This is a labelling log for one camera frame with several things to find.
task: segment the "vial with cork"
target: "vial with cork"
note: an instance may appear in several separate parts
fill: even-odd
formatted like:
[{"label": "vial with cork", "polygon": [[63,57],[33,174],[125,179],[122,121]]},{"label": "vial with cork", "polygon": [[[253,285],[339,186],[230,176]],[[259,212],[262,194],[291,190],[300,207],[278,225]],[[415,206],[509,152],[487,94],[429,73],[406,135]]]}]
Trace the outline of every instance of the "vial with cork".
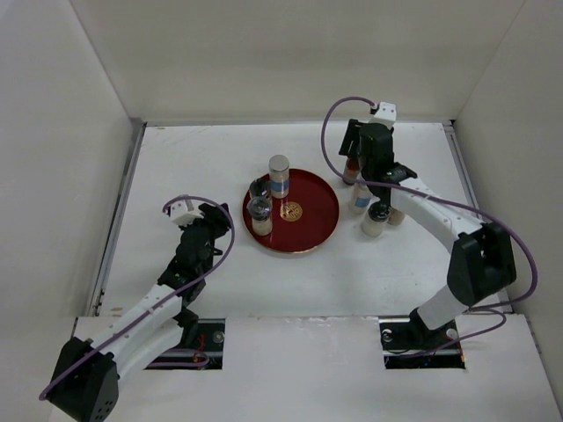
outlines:
[{"label": "vial with cork", "polygon": [[343,178],[342,181],[349,186],[353,185],[354,182],[350,182],[348,179],[355,180],[358,177],[358,174],[360,174],[360,163],[358,163],[357,157],[349,156],[346,159],[343,174],[346,178]]},{"label": "vial with cork", "polygon": [[389,206],[379,201],[371,204],[368,213],[363,218],[362,231],[370,237],[378,237],[384,231],[389,219]]},{"label": "vial with cork", "polygon": [[391,213],[389,214],[389,221],[388,223],[391,226],[399,226],[400,223],[405,220],[405,213],[399,211],[396,208],[391,207]]},{"label": "vial with cork", "polygon": [[286,156],[273,156],[269,162],[270,191],[272,196],[282,199],[289,193],[289,160]]},{"label": "vial with cork", "polygon": [[256,196],[246,205],[248,214],[252,218],[252,230],[258,236],[269,235],[274,225],[272,224],[272,205],[263,196]]}]

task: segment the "silver canister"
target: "silver canister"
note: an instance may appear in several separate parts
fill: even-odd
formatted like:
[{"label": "silver canister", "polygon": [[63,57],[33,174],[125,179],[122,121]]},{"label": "silver canister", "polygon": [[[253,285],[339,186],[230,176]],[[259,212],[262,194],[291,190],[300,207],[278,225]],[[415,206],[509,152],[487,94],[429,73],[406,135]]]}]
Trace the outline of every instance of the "silver canister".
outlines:
[{"label": "silver canister", "polygon": [[269,162],[270,191],[272,196],[282,199],[289,193],[289,160],[286,156],[273,156]]}]

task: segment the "clear glass jar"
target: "clear glass jar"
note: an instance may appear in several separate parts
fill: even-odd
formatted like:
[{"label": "clear glass jar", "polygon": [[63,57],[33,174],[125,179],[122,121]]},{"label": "clear glass jar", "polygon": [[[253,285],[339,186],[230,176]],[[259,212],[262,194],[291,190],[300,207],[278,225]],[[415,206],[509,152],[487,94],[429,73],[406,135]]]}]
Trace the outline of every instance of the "clear glass jar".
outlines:
[{"label": "clear glass jar", "polygon": [[371,204],[368,213],[363,218],[362,231],[370,237],[378,237],[384,232],[389,213],[389,207],[384,203]]},{"label": "clear glass jar", "polygon": [[272,204],[267,198],[257,196],[248,201],[246,209],[252,218],[252,231],[258,236],[272,233]]},{"label": "clear glass jar", "polygon": [[272,203],[272,194],[270,192],[270,184],[263,178],[257,178],[248,187],[248,194],[250,199],[256,197],[263,197]]},{"label": "clear glass jar", "polygon": [[356,183],[352,191],[352,198],[348,204],[350,211],[356,214],[363,214],[368,209],[371,196],[371,192],[366,185]]},{"label": "clear glass jar", "polygon": [[273,156],[269,162],[270,191],[272,196],[282,199],[289,193],[289,160],[286,156]]}]

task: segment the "label on vial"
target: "label on vial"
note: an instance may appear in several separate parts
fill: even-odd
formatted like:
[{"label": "label on vial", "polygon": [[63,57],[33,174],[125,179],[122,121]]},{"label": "label on vial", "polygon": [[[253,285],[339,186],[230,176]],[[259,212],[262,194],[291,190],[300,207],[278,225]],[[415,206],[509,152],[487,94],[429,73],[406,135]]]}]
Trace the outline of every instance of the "label on vial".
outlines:
[{"label": "label on vial", "polygon": [[270,189],[276,192],[287,191],[289,189],[289,179],[286,179],[283,183],[270,180]]},{"label": "label on vial", "polygon": [[356,205],[358,208],[364,208],[369,205],[370,200],[371,198],[356,198],[354,205]]}]

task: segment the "white table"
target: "white table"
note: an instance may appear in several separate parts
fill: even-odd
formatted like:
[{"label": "white table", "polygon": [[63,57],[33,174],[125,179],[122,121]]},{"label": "white table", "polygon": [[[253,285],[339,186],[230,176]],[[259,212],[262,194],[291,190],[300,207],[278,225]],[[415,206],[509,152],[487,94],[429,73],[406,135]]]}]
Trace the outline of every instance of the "white table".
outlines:
[{"label": "white table", "polygon": [[[113,320],[80,318],[76,333]],[[386,370],[378,332],[375,317],[227,318],[222,370],[133,375],[108,421],[561,421],[523,316],[463,342],[466,370]],[[69,418],[54,409],[50,422]]]},{"label": "white table", "polygon": [[[346,122],[334,122],[328,130],[327,147],[339,167],[344,164],[337,153],[345,128]],[[363,216],[348,211],[351,188],[326,166],[319,132],[318,122],[148,128],[101,315],[122,315],[165,269],[180,232],[160,208],[181,193],[227,202],[237,232],[231,256],[192,305],[200,317],[397,315],[432,296],[446,281],[446,250],[410,218],[376,240],[363,235]],[[398,161],[441,196],[466,202],[441,124],[398,123],[394,139]],[[333,236],[311,253],[267,251],[243,227],[245,191],[267,172],[274,154],[286,155],[292,167],[317,173],[339,198],[340,221]],[[228,235],[219,246],[227,243]]]}]

